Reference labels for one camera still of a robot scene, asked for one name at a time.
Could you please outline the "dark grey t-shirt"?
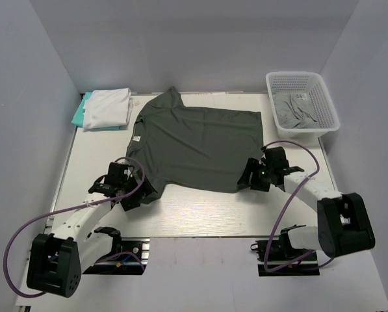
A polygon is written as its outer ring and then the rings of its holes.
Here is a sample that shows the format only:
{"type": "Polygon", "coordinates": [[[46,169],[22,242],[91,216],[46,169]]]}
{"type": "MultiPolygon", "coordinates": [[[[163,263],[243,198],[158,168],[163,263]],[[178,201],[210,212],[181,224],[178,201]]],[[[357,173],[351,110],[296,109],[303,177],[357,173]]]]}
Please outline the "dark grey t-shirt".
{"type": "Polygon", "coordinates": [[[126,155],[137,160],[158,200],[168,184],[236,193],[248,159],[263,145],[260,112],[187,107],[170,88],[147,102],[133,126],[126,155]]]}

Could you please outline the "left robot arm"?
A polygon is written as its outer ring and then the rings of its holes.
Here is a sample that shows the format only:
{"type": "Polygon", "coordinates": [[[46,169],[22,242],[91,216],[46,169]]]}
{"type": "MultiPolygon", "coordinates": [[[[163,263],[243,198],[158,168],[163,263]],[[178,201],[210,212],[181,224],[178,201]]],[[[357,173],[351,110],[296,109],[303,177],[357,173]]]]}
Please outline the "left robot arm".
{"type": "Polygon", "coordinates": [[[123,247],[120,230],[102,226],[100,221],[117,205],[124,210],[140,207],[142,200],[154,192],[138,161],[120,157],[111,162],[107,173],[93,182],[83,204],[74,208],[69,219],[32,241],[28,288],[69,298],[90,267],[113,260],[122,264],[130,258],[141,262],[134,251],[123,247]]]}

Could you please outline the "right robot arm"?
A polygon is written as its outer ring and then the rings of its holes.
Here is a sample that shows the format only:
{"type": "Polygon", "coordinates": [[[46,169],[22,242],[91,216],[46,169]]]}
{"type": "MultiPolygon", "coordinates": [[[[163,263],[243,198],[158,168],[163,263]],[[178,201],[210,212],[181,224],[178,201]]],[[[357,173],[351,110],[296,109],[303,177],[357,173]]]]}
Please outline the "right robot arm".
{"type": "Polygon", "coordinates": [[[266,149],[259,160],[248,159],[238,184],[263,192],[275,186],[316,212],[316,226],[291,226],[281,230],[274,251],[287,259],[309,250],[321,250],[335,258],[370,250],[376,245],[362,197],[325,187],[299,166],[290,166],[282,147],[266,149]]]}

